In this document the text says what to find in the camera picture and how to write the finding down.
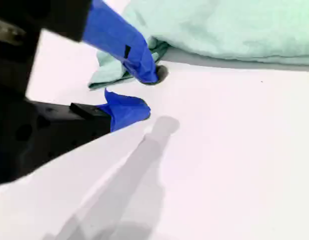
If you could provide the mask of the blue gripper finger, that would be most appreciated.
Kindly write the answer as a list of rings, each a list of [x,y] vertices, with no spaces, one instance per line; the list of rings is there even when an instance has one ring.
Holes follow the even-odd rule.
[[[51,0],[42,26],[110,54],[142,84],[158,84],[168,75],[142,34],[102,0]]]
[[[52,160],[109,133],[144,121],[151,115],[138,97],[104,91],[101,105],[70,105],[36,102],[35,150]]]

